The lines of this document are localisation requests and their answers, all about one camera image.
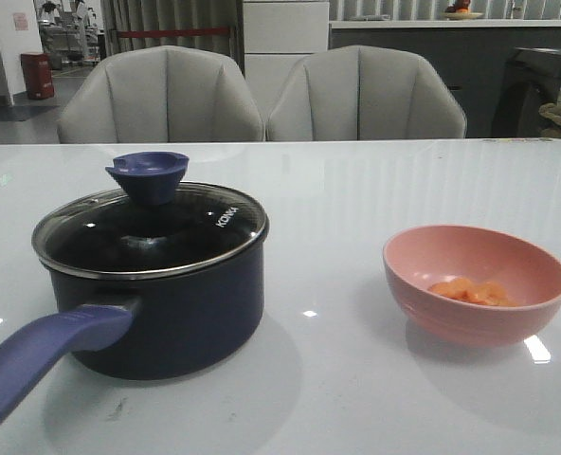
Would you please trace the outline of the white cabinet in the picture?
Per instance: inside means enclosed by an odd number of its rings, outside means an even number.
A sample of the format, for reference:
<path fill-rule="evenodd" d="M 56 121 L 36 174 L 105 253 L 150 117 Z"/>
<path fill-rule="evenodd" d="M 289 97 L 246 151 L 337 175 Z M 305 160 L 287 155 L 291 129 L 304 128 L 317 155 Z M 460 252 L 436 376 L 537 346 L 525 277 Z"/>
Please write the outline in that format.
<path fill-rule="evenodd" d="M 328 48 L 327 1 L 244 1 L 244 76 L 266 117 L 301 58 Z"/>

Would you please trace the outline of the left grey upholstered chair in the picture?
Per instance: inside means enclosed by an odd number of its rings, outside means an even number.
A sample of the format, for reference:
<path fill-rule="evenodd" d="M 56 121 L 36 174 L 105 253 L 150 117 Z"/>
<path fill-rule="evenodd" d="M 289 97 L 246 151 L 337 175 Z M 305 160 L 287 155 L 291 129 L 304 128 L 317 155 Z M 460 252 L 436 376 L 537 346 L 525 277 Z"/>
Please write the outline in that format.
<path fill-rule="evenodd" d="M 62 110 L 57 133 L 62 144 L 251 142 L 264 127 L 234 60 L 163 45 L 104 59 Z"/>

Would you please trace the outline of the fruit plate on counter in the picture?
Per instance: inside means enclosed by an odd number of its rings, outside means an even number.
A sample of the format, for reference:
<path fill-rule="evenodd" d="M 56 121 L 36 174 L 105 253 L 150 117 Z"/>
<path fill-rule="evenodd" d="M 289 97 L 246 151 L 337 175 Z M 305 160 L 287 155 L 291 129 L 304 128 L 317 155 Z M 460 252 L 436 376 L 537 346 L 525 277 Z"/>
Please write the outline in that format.
<path fill-rule="evenodd" d="M 475 20 L 482 16 L 482 12 L 471 10 L 470 0 L 453 1 L 442 12 L 442 17 L 446 20 Z"/>

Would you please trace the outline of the grey counter with white top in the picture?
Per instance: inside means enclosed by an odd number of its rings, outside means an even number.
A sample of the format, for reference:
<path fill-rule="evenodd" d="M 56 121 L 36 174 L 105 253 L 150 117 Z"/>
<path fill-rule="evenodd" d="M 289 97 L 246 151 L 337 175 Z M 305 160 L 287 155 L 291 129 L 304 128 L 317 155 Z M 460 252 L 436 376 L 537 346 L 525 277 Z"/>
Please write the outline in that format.
<path fill-rule="evenodd" d="M 467 115 L 469 137 L 492 137 L 504 65 L 516 48 L 561 48 L 559 20 L 333 21 L 330 29 L 331 48 L 395 48 L 429 60 Z"/>

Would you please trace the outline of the orange ham slices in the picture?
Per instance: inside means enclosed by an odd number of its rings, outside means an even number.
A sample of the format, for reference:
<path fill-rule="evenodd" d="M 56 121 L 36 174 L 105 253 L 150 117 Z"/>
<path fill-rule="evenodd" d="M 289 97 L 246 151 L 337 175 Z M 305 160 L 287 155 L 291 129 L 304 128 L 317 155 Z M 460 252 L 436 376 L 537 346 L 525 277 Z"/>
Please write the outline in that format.
<path fill-rule="evenodd" d="M 436 282 L 428 291 L 442 297 L 467 303 L 494 307 L 515 307 L 517 303 L 508 298 L 505 288 L 497 282 L 473 282 L 466 277 Z"/>

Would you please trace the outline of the right grey upholstered chair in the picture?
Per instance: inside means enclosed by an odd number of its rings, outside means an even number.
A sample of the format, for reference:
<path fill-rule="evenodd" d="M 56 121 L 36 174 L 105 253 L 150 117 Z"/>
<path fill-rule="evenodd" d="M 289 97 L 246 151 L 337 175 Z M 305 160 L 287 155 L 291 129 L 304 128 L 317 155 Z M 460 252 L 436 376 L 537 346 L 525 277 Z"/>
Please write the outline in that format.
<path fill-rule="evenodd" d="M 265 125 L 269 141 L 463 138 L 466 114 L 424 57 L 349 45 L 299 60 Z"/>

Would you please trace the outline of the grey upholstered chair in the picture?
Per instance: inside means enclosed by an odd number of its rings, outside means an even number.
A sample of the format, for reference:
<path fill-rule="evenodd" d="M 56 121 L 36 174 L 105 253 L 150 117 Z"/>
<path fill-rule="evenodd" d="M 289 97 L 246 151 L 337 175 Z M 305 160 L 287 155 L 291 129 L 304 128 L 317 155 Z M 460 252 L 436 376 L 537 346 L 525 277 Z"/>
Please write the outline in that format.
<path fill-rule="evenodd" d="M 349 45 L 299 60 L 265 125 L 269 141 L 463 138 L 466 114 L 424 57 Z"/>
<path fill-rule="evenodd" d="M 234 60 L 163 45 L 104 59 L 62 110 L 57 133 L 62 144 L 251 142 L 264 127 Z"/>

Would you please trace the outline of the pink plastic bowl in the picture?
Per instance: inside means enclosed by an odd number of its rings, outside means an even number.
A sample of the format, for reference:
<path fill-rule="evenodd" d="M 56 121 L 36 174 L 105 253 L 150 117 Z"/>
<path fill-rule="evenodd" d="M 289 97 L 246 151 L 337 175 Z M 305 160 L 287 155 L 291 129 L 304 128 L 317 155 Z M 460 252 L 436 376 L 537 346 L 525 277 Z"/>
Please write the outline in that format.
<path fill-rule="evenodd" d="M 518 343 L 542 330 L 561 306 L 561 262 L 503 232 L 458 225 L 412 227 L 388 239 L 383 261 L 391 294 L 407 317 L 461 345 Z M 499 284 L 514 305 L 476 304 L 430 290 L 459 277 Z"/>

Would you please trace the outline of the glass lid with purple knob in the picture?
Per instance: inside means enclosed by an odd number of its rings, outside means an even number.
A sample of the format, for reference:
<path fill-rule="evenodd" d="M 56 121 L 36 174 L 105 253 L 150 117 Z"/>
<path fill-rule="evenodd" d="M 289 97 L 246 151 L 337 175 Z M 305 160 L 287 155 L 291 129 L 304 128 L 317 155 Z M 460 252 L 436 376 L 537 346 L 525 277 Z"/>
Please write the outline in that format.
<path fill-rule="evenodd" d="M 262 205 L 232 188 L 189 182 L 189 158 L 139 152 L 105 171 L 118 188 L 74 200 L 32 234 L 41 263 L 95 280 L 149 280 L 200 271 L 247 251 L 269 228 Z"/>

